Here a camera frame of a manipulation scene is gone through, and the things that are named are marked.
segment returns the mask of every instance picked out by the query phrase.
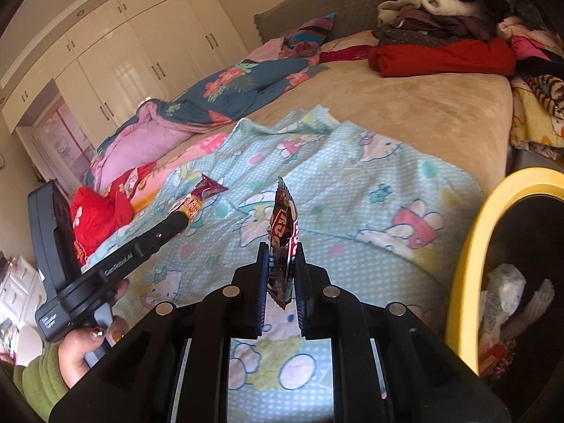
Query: hello kitty blanket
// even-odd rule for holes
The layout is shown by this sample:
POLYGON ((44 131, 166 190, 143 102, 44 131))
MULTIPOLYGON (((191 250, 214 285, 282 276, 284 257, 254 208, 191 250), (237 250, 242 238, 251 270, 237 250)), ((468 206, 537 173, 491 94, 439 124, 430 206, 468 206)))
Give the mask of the hello kitty blanket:
MULTIPOLYGON (((228 187, 191 227, 131 274, 115 312, 132 325, 161 301, 201 301, 254 262, 267 240, 278 176, 300 218, 309 263, 369 304, 401 301, 442 329, 450 280, 483 196, 463 170, 321 106, 273 127, 242 119, 214 153, 178 167, 153 202, 89 265, 163 220, 201 173, 228 187)), ((300 337, 295 302, 267 297, 263 335, 233 340, 229 421, 320 421, 333 414, 330 341, 300 337)))

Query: manicured nail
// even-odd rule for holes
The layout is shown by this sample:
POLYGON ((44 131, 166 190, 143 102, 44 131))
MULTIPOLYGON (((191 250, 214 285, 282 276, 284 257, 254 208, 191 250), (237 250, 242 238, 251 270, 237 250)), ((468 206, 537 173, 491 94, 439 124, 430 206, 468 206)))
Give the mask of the manicured nail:
POLYGON ((101 327, 96 326, 94 329, 92 329, 91 335, 92 335, 92 338, 97 339, 98 337, 101 337, 101 336, 104 335, 104 330, 101 327))
POLYGON ((125 335, 125 334, 123 334, 122 332, 119 332, 119 331, 118 331, 118 332, 114 332, 114 333, 112 334, 112 339, 114 340, 115 343, 117 343, 117 342, 119 342, 119 341, 123 338, 124 335, 125 335))

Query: headboard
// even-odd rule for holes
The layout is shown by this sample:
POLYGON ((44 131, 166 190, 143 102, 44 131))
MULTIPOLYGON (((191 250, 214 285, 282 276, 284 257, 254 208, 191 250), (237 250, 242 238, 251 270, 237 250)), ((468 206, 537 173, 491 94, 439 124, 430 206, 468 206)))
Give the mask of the headboard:
POLYGON ((327 41, 376 28, 378 5, 385 0, 285 0, 262 14, 255 25, 262 42, 283 36, 314 17, 335 12, 327 41))

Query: device label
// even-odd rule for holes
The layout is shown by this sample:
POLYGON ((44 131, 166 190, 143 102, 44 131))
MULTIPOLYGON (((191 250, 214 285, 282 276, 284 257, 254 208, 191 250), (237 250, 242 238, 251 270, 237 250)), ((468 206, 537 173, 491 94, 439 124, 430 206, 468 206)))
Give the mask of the device label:
POLYGON ((128 260, 130 260, 133 257, 133 253, 129 253, 125 258, 123 258, 121 261, 116 262, 114 265, 112 265, 111 268, 109 268, 108 270, 106 270, 104 272, 104 275, 106 277, 109 277, 111 274, 113 274, 116 270, 118 270, 122 265, 124 265, 128 260))
POLYGON ((56 318, 57 318, 56 313, 54 315, 51 315, 51 316, 43 316, 43 318, 41 318, 41 322, 45 326, 45 329, 51 329, 53 327, 53 325, 55 324, 56 318))

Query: beige bed sheet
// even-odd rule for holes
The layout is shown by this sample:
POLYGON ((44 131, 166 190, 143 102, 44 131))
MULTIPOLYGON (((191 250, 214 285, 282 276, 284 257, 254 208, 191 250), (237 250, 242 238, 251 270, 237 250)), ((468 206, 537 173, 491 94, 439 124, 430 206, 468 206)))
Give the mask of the beige bed sheet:
MULTIPOLYGON (((486 193, 505 176, 513 98, 498 75, 436 74, 382 78, 367 61, 332 62, 320 73, 249 116, 272 125, 290 111, 315 105, 432 154, 470 173, 486 193)), ((231 124, 213 132, 230 132, 231 124)), ((196 135, 169 160, 201 140, 196 135)))

